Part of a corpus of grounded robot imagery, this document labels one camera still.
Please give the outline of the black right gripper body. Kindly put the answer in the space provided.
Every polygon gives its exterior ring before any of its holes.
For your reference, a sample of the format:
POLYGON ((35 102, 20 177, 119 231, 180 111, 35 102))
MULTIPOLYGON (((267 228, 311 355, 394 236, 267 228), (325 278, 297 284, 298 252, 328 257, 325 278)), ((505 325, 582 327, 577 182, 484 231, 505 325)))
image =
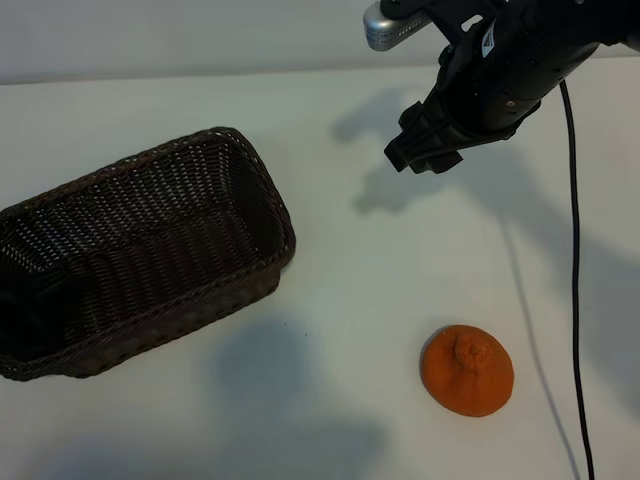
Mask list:
POLYGON ((565 35, 553 19, 491 19, 471 27, 424 102, 428 146, 507 139, 565 76, 565 35))

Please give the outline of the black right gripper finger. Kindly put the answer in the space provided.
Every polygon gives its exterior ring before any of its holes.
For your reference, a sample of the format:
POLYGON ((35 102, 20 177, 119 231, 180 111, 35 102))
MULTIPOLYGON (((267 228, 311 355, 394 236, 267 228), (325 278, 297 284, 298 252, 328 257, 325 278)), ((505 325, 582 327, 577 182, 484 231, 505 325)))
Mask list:
POLYGON ((399 125, 400 134, 384 150, 390 161, 422 161, 447 151, 446 142, 432 125, 421 102, 401 114, 399 125))
POLYGON ((398 172, 410 168, 415 174, 441 174, 461 161, 461 155, 430 130, 405 131, 392 140, 392 165, 398 172))

